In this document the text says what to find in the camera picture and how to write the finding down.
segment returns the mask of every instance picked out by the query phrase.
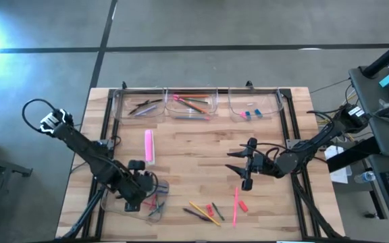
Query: clear plastic bin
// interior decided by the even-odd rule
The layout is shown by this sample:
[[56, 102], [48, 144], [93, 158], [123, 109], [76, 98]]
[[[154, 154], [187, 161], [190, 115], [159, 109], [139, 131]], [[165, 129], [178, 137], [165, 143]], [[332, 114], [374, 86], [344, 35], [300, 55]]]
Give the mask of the clear plastic bin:
[[116, 198], [116, 194], [106, 190], [101, 199], [100, 207], [107, 212], [119, 213], [120, 215], [157, 223], [165, 213], [169, 193], [169, 183], [166, 180], [159, 180], [159, 187], [150, 197], [143, 200], [139, 212], [125, 212], [126, 200]]
[[113, 93], [112, 114], [124, 125], [161, 123], [164, 113], [164, 88], [128, 88]]
[[217, 111], [217, 88], [166, 90], [166, 109], [174, 119], [209, 121]]
[[229, 113], [234, 122], [267, 119], [283, 109], [280, 89], [229, 88]]

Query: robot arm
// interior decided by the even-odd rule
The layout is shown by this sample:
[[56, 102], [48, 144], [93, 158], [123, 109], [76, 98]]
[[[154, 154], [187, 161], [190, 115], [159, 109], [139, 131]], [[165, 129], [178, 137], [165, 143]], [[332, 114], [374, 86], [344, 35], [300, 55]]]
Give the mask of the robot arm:
[[298, 173], [302, 168], [307, 166], [308, 162], [314, 158], [317, 150], [329, 143], [331, 139], [341, 136], [345, 133], [356, 133], [367, 127], [368, 116], [363, 114], [356, 115], [355, 110], [359, 109], [356, 105], [346, 104], [341, 106], [335, 114], [334, 118], [328, 117], [330, 123], [316, 136], [310, 140], [300, 141], [292, 148], [285, 148], [285, 151], [280, 156], [274, 156], [273, 159], [268, 157], [268, 154], [273, 150], [278, 151], [278, 148], [270, 149], [265, 155], [257, 150], [257, 145], [268, 143], [257, 143], [256, 138], [250, 138], [247, 144], [242, 144], [246, 147], [243, 151], [237, 153], [228, 153], [231, 157], [247, 158], [245, 168], [239, 168], [233, 165], [226, 167], [235, 171], [242, 179], [242, 189], [251, 190], [253, 180], [251, 173], [260, 173], [267, 176], [282, 178], [288, 173]]
[[[25, 108], [32, 101], [24, 106], [22, 111], [24, 119]], [[37, 132], [60, 139], [69, 149], [81, 156], [89, 164], [91, 173], [99, 183], [112, 193], [118, 192], [120, 194], [118, 197], [127, 201], [126, 212], [139, 211], [141, 202], [153, 193], [153, 185], [157, 183], [157, 176], [154, 173], [144, 171], [145, 162], [131, 160], [127, 168], [119, 161], [110, 159], [113, 146], [109, 148], [104, 142], [87, 139], [74, 128], [72, 115], [67, 111], [56, 109], [44, 100], [35, 101], [45, 102], [52, 108], [52, 112], [41, 120], [40, 128], [32, 127], [26, 119], [25, 122]]]

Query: concrete floor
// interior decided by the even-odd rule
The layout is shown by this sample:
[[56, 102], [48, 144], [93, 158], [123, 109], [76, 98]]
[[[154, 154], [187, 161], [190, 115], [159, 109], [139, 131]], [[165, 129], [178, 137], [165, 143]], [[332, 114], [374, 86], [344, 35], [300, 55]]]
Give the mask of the concrete floor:
[[[0, 49], [99, 47], [111, 0], [0, 0]], [[108, 47], [389, 43], [389, 0], [119, 0]], [[348, 77], [385, 49], [106, 53], [98, 87], [308, 86]], [[20, 116], [44, 98], [80, 123], [97, 53], [0, 54], [0, 157], [33, 167], [14, 176], [0, 203], [0, 242], [55, 235], [73, 159], [66, 146], [37, 134]], [[348, 82], [316, 92], [313, 106], [333, 109]], [[34, 105], [36, 123], [48, 108]], [[368, 194], [337, 194], [347, 236], [389, 242], [389, 220], [364, 219]]]

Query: pink marker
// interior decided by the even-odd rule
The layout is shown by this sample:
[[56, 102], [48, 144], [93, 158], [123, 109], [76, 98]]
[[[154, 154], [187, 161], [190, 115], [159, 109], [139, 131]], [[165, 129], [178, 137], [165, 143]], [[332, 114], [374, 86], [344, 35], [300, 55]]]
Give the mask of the pink marker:
[[238, 204], [238, 187], [235, 187], [235, 201], [234, 201], [234, 227], [236, 226], [236, 209]]
[[145, 130], [145, 161], [148, 165], [155, 164], [154, 137], [152, 130]]

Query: wooden table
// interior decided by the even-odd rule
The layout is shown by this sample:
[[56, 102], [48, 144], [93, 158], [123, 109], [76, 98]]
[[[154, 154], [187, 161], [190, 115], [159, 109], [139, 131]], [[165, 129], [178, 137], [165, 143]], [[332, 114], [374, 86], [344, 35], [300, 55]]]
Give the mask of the wooden table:
[[[98, 140], [100, 137], [108, 91], [108, 88], [94, 88], [90, 92], [81, 132], [91, 140]], [[313, 109], [309, 89], [291, 88], [291, 91], [301, 137], [311, 138], [318, 130], [315, 116], [306, 114], [306, 111]], [[292, 133], [287, 105], [285, 112]], [[112, 120], [107, 134], [111, 134]], [[261, 121], [233, 122], [229, 118], [228, 96], [221, 94], [217, 115], [209, 122], [167, 117], [160, 124], [120, 124], [118, 135], [122, 138], [122, 144], [115, 150], [115, 159], [124, 164], [129, 159], [143, 159], [146, 129], [154, 131], [156, 153], [156, 165], [147, 169], [170, 183], [165, 214], [159, 223], [148, 223], [106, 212], [102, 240], [301, 239], [290, 176], [275, 179], [266, 175], [254, 175], [253, 189], [249, 192], [239, 190], [239, 199], [246, 203], [249, 211], [243, 213], [239, 209], [236, 228], [232, 227], [234, 189], [236, 186], [240, 188], [241, 179], [224, 165], [243, 167], [246, 160], [228, 157], [226, 153], [240, 151], [242, 147], [238, 145], [246, 143], [250, 137], [257, 138], [259, 142], [284, 145], [278, 114]], [[266, 146], [261, 149], [266, 151], [268, 148]], [[82, 162], [79, 156], [75, 156], [73, 166]], [[315, 204], [332, 227], [344, 235], [327, 165], [313, 160], [308, 170]], [[83, 212], [91, 178], [88, 165], [80, 167], [70, 176], [57, 236], [64, 235]], [[214, 202], [226, 220], [218, 227], [183, 212], [182, 207], [190, 208], [189, 200], [203, 208]], [[307, 209], [305, 216], [308, 228], [311, 228]]]

